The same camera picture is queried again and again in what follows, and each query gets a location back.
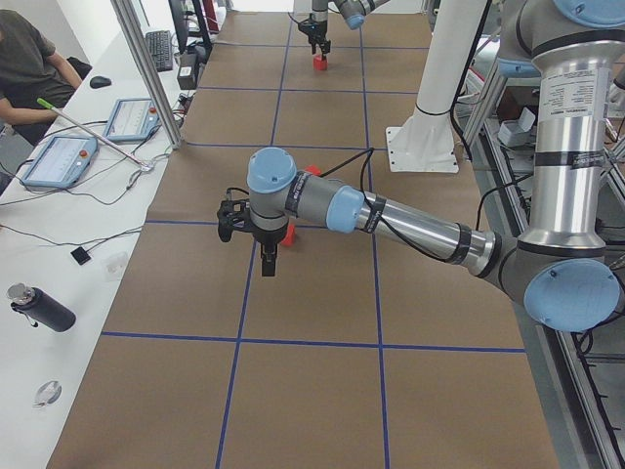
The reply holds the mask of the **black water bottle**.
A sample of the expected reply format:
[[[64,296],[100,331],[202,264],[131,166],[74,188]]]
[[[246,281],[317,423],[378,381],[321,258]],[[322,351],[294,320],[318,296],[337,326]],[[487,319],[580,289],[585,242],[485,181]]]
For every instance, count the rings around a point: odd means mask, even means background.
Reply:
[[[34,327],[44,324],[65,332],[75,324],[75,314],[38,287],[16,283],[8,288],[7,296],[12,310],[26,316]]]

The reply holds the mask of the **blue teach pendant near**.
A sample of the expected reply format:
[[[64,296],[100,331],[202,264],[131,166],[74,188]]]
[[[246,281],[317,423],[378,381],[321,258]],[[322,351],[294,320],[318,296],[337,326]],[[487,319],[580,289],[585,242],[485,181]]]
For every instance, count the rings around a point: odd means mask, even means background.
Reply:
[[[38,153],[21,183],[27,188],[68,189],[80,180],[98,149],[93,137],[56,136]]]

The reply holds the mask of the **seated person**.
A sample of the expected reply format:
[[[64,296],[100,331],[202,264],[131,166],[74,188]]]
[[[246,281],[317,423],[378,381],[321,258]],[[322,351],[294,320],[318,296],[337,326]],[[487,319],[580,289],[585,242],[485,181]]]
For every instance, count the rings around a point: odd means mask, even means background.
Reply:
[[[53,42],[19,13],[1,11],[1,120],[35,146],[82,83]]]

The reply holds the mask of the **white column pedestal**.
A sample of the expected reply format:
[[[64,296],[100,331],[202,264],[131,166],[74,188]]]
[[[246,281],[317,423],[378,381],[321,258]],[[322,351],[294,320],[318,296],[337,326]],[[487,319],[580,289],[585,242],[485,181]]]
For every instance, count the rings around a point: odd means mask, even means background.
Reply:
[[[458,172],[452,106],[487,13],[486,1],[446,0],[439,4],[413,114],[402,126],[386,129],[393,172]]]

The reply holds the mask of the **red cube block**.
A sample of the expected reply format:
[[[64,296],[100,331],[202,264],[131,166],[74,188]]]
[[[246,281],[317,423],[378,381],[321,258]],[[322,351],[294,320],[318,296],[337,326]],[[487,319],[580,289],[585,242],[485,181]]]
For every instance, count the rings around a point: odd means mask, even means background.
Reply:
[[[296,239],[296,226],[293,224],[289,224],[287,227],[286,235],[280,244],[285,247],[289,247],[294,244],[295,239]]]
[[[319,177],[321,175],[321,170],[315,165],[309,165],[305,168],[305,171],[311,173],[314,176]]]
[[[327,58],[324,55],[315,55],[312,59],[313,69],[325,71],[328,68]]]

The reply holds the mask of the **black power adapter box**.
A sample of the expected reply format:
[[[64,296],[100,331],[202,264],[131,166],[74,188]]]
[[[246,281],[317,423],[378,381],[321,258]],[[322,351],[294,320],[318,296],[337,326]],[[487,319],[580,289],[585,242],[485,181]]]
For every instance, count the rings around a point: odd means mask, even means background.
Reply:
[[[179,55],[177,80],[181,90],[194,90],[197,86],[198,59],[195,53]]]

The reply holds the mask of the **black keyboard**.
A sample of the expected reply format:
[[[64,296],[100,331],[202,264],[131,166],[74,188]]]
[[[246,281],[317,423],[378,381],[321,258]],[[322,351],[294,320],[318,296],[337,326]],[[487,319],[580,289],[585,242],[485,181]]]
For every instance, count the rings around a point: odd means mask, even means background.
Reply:
[[[147,50],[158,72],[173,69],[171,36],[167,30],[149,31],[145,34]]]

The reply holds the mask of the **metal rod green tip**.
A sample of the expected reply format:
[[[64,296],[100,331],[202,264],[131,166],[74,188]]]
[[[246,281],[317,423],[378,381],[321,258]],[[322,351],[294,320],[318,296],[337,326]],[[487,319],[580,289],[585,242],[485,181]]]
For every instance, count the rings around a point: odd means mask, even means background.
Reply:
[[[125,149],[123,149],[122,147],[120,147],[119,145],[117,145],[116,143],[112,142],[111,140],[109,140],[108,138],[98,134],[97,132],[93,131],[91,128],[87,127],[86,125],[83,125],[82,123],[78,122],[77,120],[73,119],[72,117],[70,117],[69,115],[65,114],[60,108],[54,107],[52,104],[48,103],[46,100],[44,100],[43,98],[38,98],[36,100],[36,102],[44,107],[47,110],[50,110],[52,112],[54,112],[57,116],[63,118],[64,120],[72,123],[73,125],[77,126],[79,129],[83,130],[84,132],[87,132],[89,135],[93,136],[94,138],[96,138],[99,142],[101,142],[102,144],[104,144],[105,146],[119,152],[120,154],[122,154],[123,156],[129,158],[131,161],[133,161],[134,163],[136,163],[140,169],[144,172],[150,172],[154,169],[154,164],[151,162],[145,162],[145,161],[141,161],[139,159],[137,159],[133,154],[131,154],[130,152],[126,151]]]

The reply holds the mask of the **aluminium frame post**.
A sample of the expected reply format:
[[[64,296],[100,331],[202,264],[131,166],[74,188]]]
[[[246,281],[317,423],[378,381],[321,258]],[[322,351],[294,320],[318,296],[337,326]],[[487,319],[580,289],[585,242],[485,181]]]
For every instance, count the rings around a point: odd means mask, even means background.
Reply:
[[[110,3],[139,74],[155,104],[161,126],[165,130],[170,146],[172,149],[178,149],[182,142],[182,134],[147,49],[141,24],[132,2],[130,0],[111,0]]]

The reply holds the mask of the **small black square pad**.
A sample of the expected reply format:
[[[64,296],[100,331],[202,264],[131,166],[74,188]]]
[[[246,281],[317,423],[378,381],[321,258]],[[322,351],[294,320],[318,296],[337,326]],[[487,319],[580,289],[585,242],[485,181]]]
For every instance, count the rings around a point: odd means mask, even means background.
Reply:
[[[89,252],[82,246],[78,246],[75,249],[73,249],[70,252],[70,255],[79,266],[86,264],[92,259]]]

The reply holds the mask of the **black computer mouse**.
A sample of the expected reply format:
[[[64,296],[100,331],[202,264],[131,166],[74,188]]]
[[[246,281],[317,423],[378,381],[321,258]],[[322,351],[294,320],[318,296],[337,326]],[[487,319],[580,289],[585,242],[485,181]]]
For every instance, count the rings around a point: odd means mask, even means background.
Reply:
[[[101,89],[103,87],[110,86],[112,81],[110,78],[97,75],[90,79],[89,85],[92,89]]]

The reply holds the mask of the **blue teach pendant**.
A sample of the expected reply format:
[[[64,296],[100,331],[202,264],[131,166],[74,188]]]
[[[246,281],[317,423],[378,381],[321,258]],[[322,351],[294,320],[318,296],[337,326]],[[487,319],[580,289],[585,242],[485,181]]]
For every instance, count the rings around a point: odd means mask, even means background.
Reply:
[[[21,183],[27,188],[68,189],[80,180],[98,149],[93,137],[56,136],[38,153]]]
[[[107,120],[104,136],[117,144],[137,143],[158,124],[159,117],[151,99],[119,99]]]

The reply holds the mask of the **blue teach pendant far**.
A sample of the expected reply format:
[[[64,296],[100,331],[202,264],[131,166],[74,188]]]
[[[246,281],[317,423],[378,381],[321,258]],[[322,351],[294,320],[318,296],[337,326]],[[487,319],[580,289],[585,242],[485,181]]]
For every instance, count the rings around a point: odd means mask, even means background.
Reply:
[[[158,124],[159,117],[151,99],[119,99],[107,120],[104,136],[117,144],[137,143]]]

